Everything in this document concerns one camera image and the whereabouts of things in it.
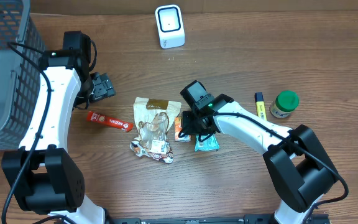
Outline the orange snack packet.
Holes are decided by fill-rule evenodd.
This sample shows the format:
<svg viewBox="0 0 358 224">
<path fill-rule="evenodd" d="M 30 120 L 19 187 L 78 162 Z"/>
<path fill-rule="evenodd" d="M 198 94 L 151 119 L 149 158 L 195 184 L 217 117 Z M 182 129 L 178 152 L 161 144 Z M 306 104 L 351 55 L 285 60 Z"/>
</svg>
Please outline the orange snack packet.
<svg viewBox="0 0 358 224">
<path fill-rule="evenodd" d="M 191 136 L 189 136 L 189 135 L 179 137 L 179 133 L 181 130 L 182 130 L 181 117 L 176 117 L 175 118 L 175 141 L 176 142 L 190 142 Z"/>
</svg>

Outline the teal tissue packet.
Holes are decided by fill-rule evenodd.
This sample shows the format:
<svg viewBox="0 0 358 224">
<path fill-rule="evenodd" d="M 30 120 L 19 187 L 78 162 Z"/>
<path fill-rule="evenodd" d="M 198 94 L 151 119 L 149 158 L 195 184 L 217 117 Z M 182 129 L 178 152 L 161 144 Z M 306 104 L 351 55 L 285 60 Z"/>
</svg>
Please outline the teal tissue packet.
<svg viewBox="0 0 358 224">
<path fill-rule="evenodd" d="M 196 135 L 195 152 L 198 151 L 218 151 L 219 144 L 215 135 Z"/>
</svg>

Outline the red snack bar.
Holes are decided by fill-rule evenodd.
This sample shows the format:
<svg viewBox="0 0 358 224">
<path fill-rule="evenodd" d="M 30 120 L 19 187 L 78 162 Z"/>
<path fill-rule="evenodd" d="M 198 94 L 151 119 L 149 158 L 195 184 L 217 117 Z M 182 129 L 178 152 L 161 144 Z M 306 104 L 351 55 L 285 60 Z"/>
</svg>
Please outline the red snack bar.
<svg viewBox="0 0 358 224">
<path fill-rule="evenodd" d="M 112 128 L 121 129 L 125 132 L 131 131 L 134 127 L 132 123 L 112 118 L 110 116 L 106 116 L 105 114 L 96 113 L 94 111 L 89 111 L 86 120 Z"/>
</svg>

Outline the clear brown snack bag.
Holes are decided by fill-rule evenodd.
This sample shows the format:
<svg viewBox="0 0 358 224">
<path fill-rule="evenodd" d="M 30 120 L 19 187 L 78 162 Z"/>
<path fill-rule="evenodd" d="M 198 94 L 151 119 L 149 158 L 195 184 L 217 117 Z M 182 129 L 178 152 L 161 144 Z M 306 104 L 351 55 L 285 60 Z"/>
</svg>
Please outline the clear brown snack bag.
<svg viewBox="0 0 358 224">
<path fill-rule="evenodd" d="M 137 97 L 133 112 L 138 136 L 130 144 L 135 155 L 171 164 L 173 151 L 167 133 L 180 111 L 177 101 Z"/>
</svg>

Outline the yellow highlighter pen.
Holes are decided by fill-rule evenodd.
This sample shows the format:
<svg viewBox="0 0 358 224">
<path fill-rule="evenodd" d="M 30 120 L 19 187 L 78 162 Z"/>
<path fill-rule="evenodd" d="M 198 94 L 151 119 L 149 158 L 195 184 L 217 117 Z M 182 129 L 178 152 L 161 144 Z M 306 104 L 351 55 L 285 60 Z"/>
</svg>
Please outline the yellow highlighter pen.
<svg viewBox="0 0 358 224">
<path fill-rule="evenodd" d="M 266 117 L 263 93 L 262 92 L 256 92 L 255 95 L 254 95 L 254 98 L 255 98 L 257 116 L 266 121 L 267 117 Z"/>
</svg>

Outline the green lid Knorr jar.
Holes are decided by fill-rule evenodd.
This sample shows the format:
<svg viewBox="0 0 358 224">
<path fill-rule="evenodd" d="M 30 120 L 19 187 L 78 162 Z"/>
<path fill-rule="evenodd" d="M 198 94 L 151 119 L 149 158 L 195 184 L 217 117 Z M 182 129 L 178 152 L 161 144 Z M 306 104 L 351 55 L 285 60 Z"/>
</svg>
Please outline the green lid Knorr jar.
<svg viewBox="0 0 358 224">
<path fill-rule="evenodd" d="M 291 90 L 284 90 L 270 104 L 270 112 L 276 118 L 286 118 L 296 110 L 300 102 L 299 96 Z"/>
</svg>

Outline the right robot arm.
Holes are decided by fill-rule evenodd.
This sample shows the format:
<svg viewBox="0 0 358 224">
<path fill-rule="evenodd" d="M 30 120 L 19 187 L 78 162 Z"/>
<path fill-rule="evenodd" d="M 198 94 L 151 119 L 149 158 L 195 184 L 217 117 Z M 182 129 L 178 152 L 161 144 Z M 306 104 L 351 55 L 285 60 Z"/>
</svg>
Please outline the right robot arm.
<svg viewBox="0 0 358 224">
<path fill-rule="evenodd" d="M 183 114 L 180 135 L 215 133 L 232 136 L 264 158 L 273 186 L 281 198 L 274 213 L 248 214 L 244 223 L 329 223 L 314 214 L 339 174 L 315 133 L 307 126 L 295 129 L 270 123 L 245 110 L 231 97 L 214 97 L 195 80 L 180 92 L 190 106 Z"/>
</svg>

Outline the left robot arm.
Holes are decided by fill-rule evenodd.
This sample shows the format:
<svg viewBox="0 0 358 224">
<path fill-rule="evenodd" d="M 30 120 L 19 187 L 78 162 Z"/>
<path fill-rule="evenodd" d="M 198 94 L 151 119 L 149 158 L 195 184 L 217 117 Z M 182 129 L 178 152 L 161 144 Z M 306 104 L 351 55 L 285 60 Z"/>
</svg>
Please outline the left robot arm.
<svg viewBox="0 0 358 224">
<path fill-rule="evenodd" d="M 107 74 L 94 72 L 96 44 L 80 31 L 68 31 L 60 50 L 39 50 L 34 62 L 40 89 L 27 132 L 16 151 L 5 152 L 1 167 L 11 189 L 1 221 L 16 199 L 23 211 L 45 215 L 41 223 L 112 223 L 109 212 L 85 194 L 83 173 L 69 156 L 67 138 L 72 111 L 116 94 Z"/>
</svg>

